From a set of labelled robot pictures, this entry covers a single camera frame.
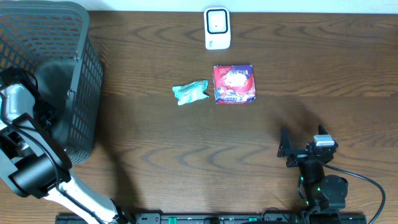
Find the red purple snack packet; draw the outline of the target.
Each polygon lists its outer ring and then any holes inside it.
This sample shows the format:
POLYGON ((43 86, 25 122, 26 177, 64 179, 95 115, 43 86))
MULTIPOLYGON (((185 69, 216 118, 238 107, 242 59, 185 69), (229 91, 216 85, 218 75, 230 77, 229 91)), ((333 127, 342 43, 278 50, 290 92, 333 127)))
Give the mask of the red purple snack packet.
POLYGON ((214 66, 213 83, 216 104, 245 104, 256 99, 252 65, 214 66))

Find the teal tissue pack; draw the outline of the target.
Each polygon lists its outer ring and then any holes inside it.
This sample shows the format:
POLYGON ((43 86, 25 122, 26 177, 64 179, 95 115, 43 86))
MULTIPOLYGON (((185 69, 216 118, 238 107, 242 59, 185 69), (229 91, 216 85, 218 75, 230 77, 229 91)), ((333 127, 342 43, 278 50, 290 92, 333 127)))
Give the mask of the teal tissue pack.
POLYGON ((173 86, 172 91, 179 106, 203 100, 209 96, 205 93, 208 80, 199 80, 182 86, 173 86))

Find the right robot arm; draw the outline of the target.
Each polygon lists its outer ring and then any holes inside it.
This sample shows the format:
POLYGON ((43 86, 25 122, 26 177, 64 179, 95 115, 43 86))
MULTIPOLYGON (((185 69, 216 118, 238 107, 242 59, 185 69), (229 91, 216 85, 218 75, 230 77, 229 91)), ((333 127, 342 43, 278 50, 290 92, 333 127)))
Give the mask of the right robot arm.
POLYGON ((286 129, 281 131, 278 157, 287 159, 287 167, 298 167, 298 190, 307 202, 297 220, 302 223, 341 223, 340 210, 345 208, 348 181, 337 175, 325 175, 324 165, 333 160, 337 142, 321 125, 305 149, 293 149, 286 129))

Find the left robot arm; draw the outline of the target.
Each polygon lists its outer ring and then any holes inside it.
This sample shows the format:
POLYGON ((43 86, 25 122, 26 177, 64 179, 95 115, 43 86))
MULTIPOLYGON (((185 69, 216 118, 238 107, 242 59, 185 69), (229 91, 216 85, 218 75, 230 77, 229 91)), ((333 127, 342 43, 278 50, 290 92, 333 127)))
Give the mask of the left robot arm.
POLYGON ((51 136, 58 109, 22 68, 1 72, 1 178, 20 197, 56 202, 87 223, 134 223, 113 200, 89 188, 51 136))

